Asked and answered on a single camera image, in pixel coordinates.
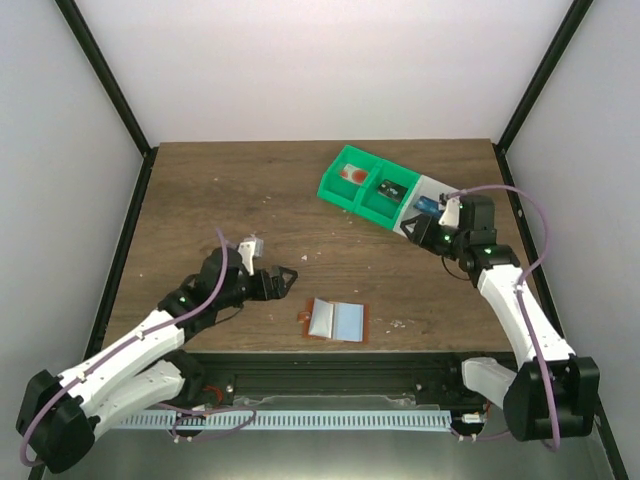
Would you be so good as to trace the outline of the brown leather card holder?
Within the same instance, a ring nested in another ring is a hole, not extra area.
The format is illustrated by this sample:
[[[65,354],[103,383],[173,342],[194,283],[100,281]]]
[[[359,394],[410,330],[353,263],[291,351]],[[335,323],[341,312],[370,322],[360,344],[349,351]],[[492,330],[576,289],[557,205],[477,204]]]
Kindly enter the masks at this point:
[[[366,344],[370,308],[366,304],[309,298],[297,321],[302,336],[317,340]]]

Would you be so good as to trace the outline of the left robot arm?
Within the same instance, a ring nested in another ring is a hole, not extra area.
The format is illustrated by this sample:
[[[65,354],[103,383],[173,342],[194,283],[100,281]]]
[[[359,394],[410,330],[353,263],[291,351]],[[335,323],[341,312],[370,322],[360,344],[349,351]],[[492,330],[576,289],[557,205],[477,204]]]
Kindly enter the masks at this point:
[[[215,326],[223,310],[285,298],[298,278],[284,266],[256,268],[259,250],[249,239],[213,250],[199,272],[113,344],[57,375],[34,375],[16,421],[22,464],[64,472],[113,426],[149,407],[200,415],[205,373],[185,344]]]

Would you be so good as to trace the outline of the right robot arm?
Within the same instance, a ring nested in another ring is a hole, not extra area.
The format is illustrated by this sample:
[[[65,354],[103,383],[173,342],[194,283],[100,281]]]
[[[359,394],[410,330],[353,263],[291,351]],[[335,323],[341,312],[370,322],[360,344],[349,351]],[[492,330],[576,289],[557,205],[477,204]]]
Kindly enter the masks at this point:
[[[518,441],[556,451],[564,438],[593,428],[600,371],[576,354],[533,296],[513,249],[497,242],[495,205],[483,195],[444,195],[438,215],[400,222],[414,245],[458,263],[491,307],[512,347],[517,368],[489,357],[470,358],[444,378],[447,396],[465,403],[477,393],[502,410]]]

